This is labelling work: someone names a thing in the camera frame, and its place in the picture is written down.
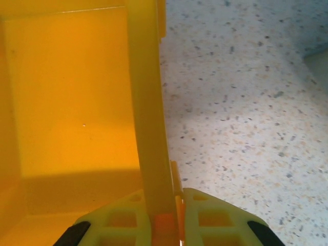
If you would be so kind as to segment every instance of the yellow plastic bin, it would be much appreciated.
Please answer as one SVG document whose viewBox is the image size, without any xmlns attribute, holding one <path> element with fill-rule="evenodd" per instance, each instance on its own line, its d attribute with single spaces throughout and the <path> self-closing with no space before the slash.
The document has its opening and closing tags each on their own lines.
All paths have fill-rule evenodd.
<svg viewBox="0 0 328 246">
<path fill-rule="evenodd" d="M 141 189 L 131 86 L 161 104 L 165 3 L 0 0 L 0 15 L 0 245 L 53 245 Z"/>
</svg>

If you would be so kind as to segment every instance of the lime green plastic part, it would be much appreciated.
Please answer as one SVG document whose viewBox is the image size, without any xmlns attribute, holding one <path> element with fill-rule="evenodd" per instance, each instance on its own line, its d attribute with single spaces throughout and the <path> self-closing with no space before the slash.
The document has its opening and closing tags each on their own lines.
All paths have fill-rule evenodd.
<svg viewBox="0 0 328 246">
<path fill-rule="evenodd" d="M 78 246 L 151 246 L 151 224 L 144 192 L 138 191 L 99 208 L 76 223 L 88 221 L 89 229 Z"/>
<path fill-rule="evenodd" d="M 248 226 L 262 219 L 198 190 L 183 190 L 186 205 L 184 232 L 187 246 L 263 246 Z"/>
</svg>

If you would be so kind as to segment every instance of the white speckled tile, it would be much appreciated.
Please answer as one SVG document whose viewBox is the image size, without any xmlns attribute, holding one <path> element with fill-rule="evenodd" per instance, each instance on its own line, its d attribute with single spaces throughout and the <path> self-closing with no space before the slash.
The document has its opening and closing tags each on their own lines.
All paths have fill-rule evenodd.
<svg viewBox="0 0 328 246">
<path fill-rule="evenodd" d="M 170 154 L 185 187 L 260 216 L 286 245 L 327 246 L 328 92 L 302 56 L 328 41 L 328 2 L 270 2 L 168 0 Z M 318 28 L 301 39 L 296 23 Z"/>
</svg>

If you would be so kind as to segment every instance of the speckled floor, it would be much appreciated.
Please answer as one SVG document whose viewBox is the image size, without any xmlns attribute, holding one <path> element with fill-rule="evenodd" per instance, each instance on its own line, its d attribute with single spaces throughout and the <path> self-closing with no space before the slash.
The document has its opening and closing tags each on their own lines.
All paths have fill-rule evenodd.
<svg viewBox="0 0 328 246">
<path fill-rule="evenodd" d="M 328 1 L 167 11 L 163 96 L 183 185 L 260 216 L 286 245 L 327 246 L 328 91 L 302 58 L 328 43 Z"/>
</svg>

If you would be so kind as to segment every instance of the black rubber edge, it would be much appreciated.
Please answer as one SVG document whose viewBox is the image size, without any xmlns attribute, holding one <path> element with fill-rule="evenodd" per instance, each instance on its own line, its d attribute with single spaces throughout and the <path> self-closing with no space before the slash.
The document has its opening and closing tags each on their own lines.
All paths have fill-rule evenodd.
<svg viewBox="0 0 328 246">
<path fill-rule="evenodd" d="M 90 225 L 90 222 L 82 221 L 68 227 L 53 246 L 78 246 Z"/>
<path fill-rule="evenodd" d="M 248 221 L 247 224 L 263 246 L 285 246 L 269 227 L 255 221 Z"/>
</svg>

